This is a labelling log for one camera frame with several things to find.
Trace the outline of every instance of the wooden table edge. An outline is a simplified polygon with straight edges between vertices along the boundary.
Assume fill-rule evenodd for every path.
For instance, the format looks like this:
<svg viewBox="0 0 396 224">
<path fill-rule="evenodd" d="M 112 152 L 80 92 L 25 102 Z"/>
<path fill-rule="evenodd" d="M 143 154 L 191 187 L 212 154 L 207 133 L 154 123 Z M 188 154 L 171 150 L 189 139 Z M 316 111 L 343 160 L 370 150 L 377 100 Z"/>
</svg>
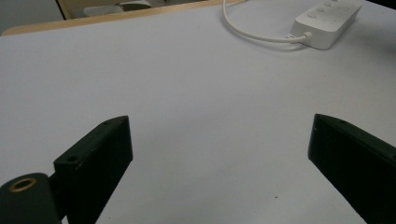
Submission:
<svg viewBox="0 0 396 224">
<path fill-rule="evenodd" d="M 245 0 L 228 0 L 230 3 L 244 2 Z M 88 25 L 106 21 L 120 21 L 136 17 L 145 17 L 151 15 L 162 14 L 166 12 L 180 11 L 185 9 L 197 8 L 197 7 L 211 7 L 222 4 L 222 0 L 207 0 L 202 2 L 194 2 L 188 4 L 174 5 L 169 7 L 154 7 L 149 9 L 142 9 L 137 11 L 128 11 L 122 13 L 108 14 L 104 16 L 95 16 L 81 19 L 73 19 L 68 21 L 52 21 L 39 24 L 16 26 L 5 30 L 2 35 L 19 35 L 27 34 L 32 32 L 40 32 L 47 30 L 62 29 L 80 25 Z"/>
</svg>

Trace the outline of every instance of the white power cord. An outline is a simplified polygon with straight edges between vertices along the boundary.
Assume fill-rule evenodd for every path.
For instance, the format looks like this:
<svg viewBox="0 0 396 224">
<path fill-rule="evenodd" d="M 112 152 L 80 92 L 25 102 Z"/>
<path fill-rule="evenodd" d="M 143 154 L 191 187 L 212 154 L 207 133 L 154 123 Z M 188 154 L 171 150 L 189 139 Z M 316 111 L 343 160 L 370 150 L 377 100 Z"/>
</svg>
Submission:
<svg viewBox="0 0 396 224">
<path fill-rule="evenodd" d="M 310 32 L 306 32 L 304 33 L 304 35 L 302 36 L 298 36 L 298 37 L 292 37 L 292 38 L 272 38 L 272 37 L 266 37 L 266 36 L 259 36 L 259 35 L 254 35 L 248 32 L 245 32 L 239 28 L 237 28 L 228 18 L 227 16 L 227 11 L 226 11 L 226 4 L 227 4 L 227 0 L 223 0 L 223 4 L 222 4 L 222 10 L 223 10 L 223 15 L 224 15 L 224 19 L 227 21 L 228 25 L 234 30 L 236 31 L 238 34 L 240 35 L 244 35 L 247 36 L 249 38 L 252 39 L 256 39 L 256 40 L 262 40 L 262 41 L 266 41 L 266 42 L 273 42 L 273 43 L 297 43 L 297 42 L 304 42 L 306 40 L 308 40 L 312 34 Z"/>
</svg>

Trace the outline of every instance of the black plastic piece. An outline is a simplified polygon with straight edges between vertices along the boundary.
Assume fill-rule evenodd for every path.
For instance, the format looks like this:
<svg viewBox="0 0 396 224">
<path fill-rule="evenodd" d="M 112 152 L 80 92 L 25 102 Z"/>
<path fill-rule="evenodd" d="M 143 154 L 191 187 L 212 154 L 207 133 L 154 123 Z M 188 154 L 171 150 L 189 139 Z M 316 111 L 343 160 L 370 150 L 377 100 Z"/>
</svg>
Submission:
<svg viewBox="0 0 396 224">
<path fill-rule="evenodd" d="M 55 162 L 55 173 L 20 176 L 0 188 L 1 224 L 93 224 L 133 159 L 127 116 L 110 119 Z"/>
<path fill-rule="evenodd" d="M 315 115 L 308 157 L 367 223 L 396 223 L 395 147 L 343 120 Z"/>
</svg>

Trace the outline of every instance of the white table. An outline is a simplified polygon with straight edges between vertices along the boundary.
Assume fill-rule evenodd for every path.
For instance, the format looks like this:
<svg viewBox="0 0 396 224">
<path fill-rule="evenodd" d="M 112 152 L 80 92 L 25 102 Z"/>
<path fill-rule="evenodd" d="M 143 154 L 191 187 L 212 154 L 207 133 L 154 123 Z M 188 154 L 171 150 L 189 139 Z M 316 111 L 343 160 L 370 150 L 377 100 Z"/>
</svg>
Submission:
<svg viewBox="0 0 396 224">
<path fill-rule="evenodd" d="M 232 20 L 285 36 L 314 0 Z M 364 223 L 308 160 L 315 113 L 396 146 L 396 12 L 364 3 L 330 50 L 234 35 L 220 7 L 0 37 L 0 183 L 129 115 L 134 161 L 98 223 Z"/>
</svg>

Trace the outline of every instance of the white power strip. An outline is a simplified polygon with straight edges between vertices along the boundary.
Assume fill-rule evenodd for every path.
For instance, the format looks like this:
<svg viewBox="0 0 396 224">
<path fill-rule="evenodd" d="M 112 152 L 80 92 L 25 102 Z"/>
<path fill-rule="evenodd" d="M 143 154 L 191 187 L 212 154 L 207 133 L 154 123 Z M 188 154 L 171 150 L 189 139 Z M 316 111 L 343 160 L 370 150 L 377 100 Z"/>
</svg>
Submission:
<svg viewBox="0 0 396 224">
<path fill-rule="evenodd" d="M 312 36 L 302 44 L 328 49 L 355 20 L 361 5 L 359 0 L 325 0 L 295 19 L 289 37 L 309 32 Z"/>
</svg>

